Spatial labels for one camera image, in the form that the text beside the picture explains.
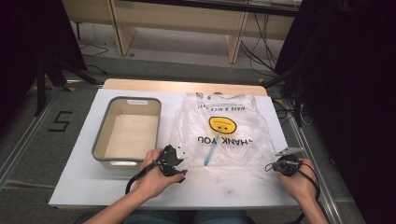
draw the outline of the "white table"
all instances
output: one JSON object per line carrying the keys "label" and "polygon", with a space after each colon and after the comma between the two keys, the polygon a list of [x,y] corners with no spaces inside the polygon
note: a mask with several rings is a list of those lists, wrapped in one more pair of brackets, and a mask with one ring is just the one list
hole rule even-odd
{"label": "white table", "polygon": [[[137,173],[137,170],[107,169],[92,156],[95,137],[112,98],[136,96],[159,99],[163,108],[158,147],[164,147],[168,144],[175,111],[181,108],[184,95],[183,92],[99,90],[49,205],[58,208],[109,205],[123,196],[126,183]],[[256,96],[256,100],[259,111],[268,122],[276,151],[284,149],[286,140],[271,99]],[[144,203],[141,209],[257,209],[297,205],[277,182],[274,172],[262,172],[266,175],[264,179],[235,172],[228,173],[217,182],[205,168],[190,169],[182,184],[172,185],[158,197]]]}

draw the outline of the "plastic bag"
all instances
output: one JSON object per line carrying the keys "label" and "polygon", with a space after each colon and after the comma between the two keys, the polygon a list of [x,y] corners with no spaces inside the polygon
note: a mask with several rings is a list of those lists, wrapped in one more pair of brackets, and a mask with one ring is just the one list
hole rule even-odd
{"label": "plastic bag", "polygon": [[204,166],[216,171],[217,177],[230,169],[259,169],[260,173],[275,160],[267,122],[252,94],[187,93],[177,111],[170,144],[184,159],[180,169]]}

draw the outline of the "gray floor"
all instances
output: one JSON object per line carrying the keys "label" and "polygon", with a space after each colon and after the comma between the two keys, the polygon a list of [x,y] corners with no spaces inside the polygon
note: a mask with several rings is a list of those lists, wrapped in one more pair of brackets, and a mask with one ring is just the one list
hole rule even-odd
{"label": "gray floor", "polygon": [[[90,67],[97,79],[124,77],[203,80],[247,85],[256,85],[261,78],[270,79],[269,76],[254,72],[250,66],[260,69],[263,73],[265,69],[256,63],[250,65],[249,59],[241,52],[237,63],[229,64],[224,36],[221,35],[141,29],[138,30],[128,54],[120,56],[114,44],[111,27],[84,23],[80,29],[81,46],[93,44],[108,49],[107,52],[95,57],[84,58],[86,64],[96,65],[107,71],[107,74],[103,75],[96,68]],[[245,38],[244,41],[253,47],[257,40]],[[273,51],[278,54],[282,41],[274,40],[270,43]],[[84,54],[94,54],[103,50],[88,46],[81,51]],[[263,52],[262,44],[258,46],[259,51]],[[97,89],[81,86],[74,91],[59,92],[8,183],[0,191],[0,223],[74,223],[78,217],[89,211],[50,208],[48,200],[67,163],[96,91]],[[273,97],[279,96],[278,91],[278,86],[268,90],[269,95]],[[60,111],[73,112],[64,117],[70,120],[70,124],[65,132],[49,132],[49,129],[59,128],[53,121]],[[12,125],[1,133],[0,165],[5,163],[25,130],[29,128],[30,122],[35,119],[34,112],[35,91],[31,90],[16,111]],[[292,128],[292,119],[282,119],[280,123],[283,124],[289,146],[298,146],[300,140]],[[304,133],[306,142],[315,156],[316,166],[332,195],[341,219],[344,223],[364,223],[336,166],[329,162],[331,156],[326,150],[320,131],[315,126],[315,121],[309,126],[303,125],[300,131]],[[294,220],[300,213],[292,208],[248,211],[256,223],[285,223]]]}

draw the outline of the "person's right hand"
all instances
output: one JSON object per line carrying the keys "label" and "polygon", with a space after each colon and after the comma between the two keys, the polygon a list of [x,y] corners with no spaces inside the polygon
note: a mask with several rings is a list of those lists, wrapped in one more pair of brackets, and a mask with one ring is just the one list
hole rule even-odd
{"label": "person's right hand", "polygon": [[[311,160],[300,159],[300,161],[310,167],[314,168]],[[315,182],[317,181],[314,173],[306,165],[301,165],[300,170],[311,177]],[[296,200],[298,203],[303,201],[315,200],[316,189],[315,186],[303,175],[296,173],[292,176],[282,175],[280,172],[276,172],[277,178],[285,187],[288,194]]]}
{"label": "person's right hand", "polygon": [[[152,161],[156,160],[161,151],[162,149],[150,150],[147,153],[145,160],[142,162],[140,169],[144,169],[146,166],[152,163]],[[183,174],[164,176],[163,173],[161,173],[160,168],[155,166],[152,170],[148,171],[145,176],[136,181],[132,191],[138,191],[147,199],[154,198],[161,194],[170,185],[177,183],[183,178]]]}

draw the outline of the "smiley face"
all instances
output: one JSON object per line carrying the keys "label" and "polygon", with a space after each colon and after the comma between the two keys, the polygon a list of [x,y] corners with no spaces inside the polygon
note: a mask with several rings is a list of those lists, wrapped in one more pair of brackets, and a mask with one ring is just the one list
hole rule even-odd
{"label": "smiley face", "polygon": [[209,125],[218,133],[233,133],[236,130],[236,123],[224,117],[211,117]]}

